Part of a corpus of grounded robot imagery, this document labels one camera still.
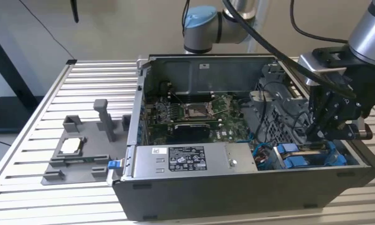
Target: black stand pole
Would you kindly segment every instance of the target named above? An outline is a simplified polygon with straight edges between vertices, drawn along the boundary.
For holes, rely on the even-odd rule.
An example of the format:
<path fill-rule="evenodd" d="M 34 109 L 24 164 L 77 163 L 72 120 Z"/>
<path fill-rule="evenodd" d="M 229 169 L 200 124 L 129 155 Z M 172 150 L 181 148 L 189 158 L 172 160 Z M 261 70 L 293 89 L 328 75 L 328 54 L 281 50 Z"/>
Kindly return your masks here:
<path fill-rule="evenodd" d="M 17 133 L 22 129 L 41 97 L 33 96 L 1 45 L 0 74 L 16 94 L 16 97 L 0 97 L 0 133 Z"/>

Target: circuit board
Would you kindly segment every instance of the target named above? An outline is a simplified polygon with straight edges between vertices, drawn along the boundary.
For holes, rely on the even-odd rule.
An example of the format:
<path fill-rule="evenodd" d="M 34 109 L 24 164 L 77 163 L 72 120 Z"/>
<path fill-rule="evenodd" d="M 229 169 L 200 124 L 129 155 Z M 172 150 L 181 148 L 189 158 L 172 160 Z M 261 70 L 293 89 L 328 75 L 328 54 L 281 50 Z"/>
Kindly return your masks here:
<path fill-rule="evenodd" d="M 170 103 L 158 98 L 148 107 L 148 141 L 179 143 L 251 142 L 237 100 L 213 95 L 208 102 Z"/>

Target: white label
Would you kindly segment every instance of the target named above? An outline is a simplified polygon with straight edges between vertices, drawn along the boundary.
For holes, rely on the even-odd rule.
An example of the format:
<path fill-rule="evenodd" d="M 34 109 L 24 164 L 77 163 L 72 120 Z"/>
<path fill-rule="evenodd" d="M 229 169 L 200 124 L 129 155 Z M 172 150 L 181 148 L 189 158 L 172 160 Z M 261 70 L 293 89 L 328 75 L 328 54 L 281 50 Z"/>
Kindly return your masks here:
<path fill-rule="evenodd" d="M 152 154 L 166 154 L 166 148 L 152 148 Z"/>

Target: slotted aluminum table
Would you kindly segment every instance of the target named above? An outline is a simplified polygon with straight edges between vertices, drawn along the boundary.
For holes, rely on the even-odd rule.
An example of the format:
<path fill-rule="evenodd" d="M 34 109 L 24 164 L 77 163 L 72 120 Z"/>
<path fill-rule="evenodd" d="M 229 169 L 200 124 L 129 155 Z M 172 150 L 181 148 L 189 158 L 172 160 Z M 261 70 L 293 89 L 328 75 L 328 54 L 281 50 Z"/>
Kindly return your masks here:
<path fill-rule="evenodd" d="M 113 119 L 130 114 L 134 61 L 78 61 L 66 65 L 0 162 L 0 224 L 132 224 L 105 182 L 42 186 L 65 115 L 98 120 L 96 98 L 108 99 Z M 375 135 L 375 109 L 367 118 Z M 375 136 L 364 141 L 375 154 Z M 158 224 L 375 225 L 375 179 L 347 190 L 323 209 L 157 221 Z"/>

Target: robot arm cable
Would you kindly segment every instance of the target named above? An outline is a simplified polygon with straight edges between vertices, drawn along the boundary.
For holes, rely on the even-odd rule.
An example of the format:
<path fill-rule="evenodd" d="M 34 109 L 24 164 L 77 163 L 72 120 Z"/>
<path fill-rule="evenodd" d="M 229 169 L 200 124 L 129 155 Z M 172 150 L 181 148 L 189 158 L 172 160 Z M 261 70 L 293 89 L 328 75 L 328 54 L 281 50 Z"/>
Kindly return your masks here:
<path fill-rule="evenodd" d="M 309 34 L 307 32 L 304 32 L 303 30 L 300 30 L 300 28 L 297 28 L 296 22 L 295 22 L 295 0 L 289 1 L 289 22 L 292 23 L 292 26 L 295 28 L 295 30 L 304 35 L 308 38 L 312 38 L 315 40 L 320 40 L 320 41 L 328 41 L 328 42 L 336 42 L 336 43 L 341 43 L 341 44 L 347 44 L 347 40 L 341 40 L 341 39 L 335 39 L 335 38 L 328 38 L 328 37 L 321 37 L 313 34 Z"/>
<path fill-rule="evenodd" d="M 333 85 L 331 82 L 321 79 L 316 74 L 313 74 L 309 70 L 307 70 L 301 65 L 299 65 L 287 55 L 284 55 L 260 36 L 260 34 L 255 31 L 255 29 L 249 26 L 249 24 L 245 22 L 245 20 L 241 18 L 239 13 L 236 12 L 229 0 L 223 0 L 223 3 L 232 14 L 235 20 L 243 27 L 243 29 L 247 31 L 247 33 L 251 35 L 251 37 L 260 43 L 260 45 L 267 49 L 269 53 L 272 53 L 276 58 L 279 58 L 289 67 L 295 68 L 297 72 L 309 78 L 312 81 L 319 83 L 320 85 L 329 88 L 332 91 L 335 91 L 337 94 L 344 96 L 345 98 L 355 98 L 355 94 L 352 91 L 343 89 Z"/>

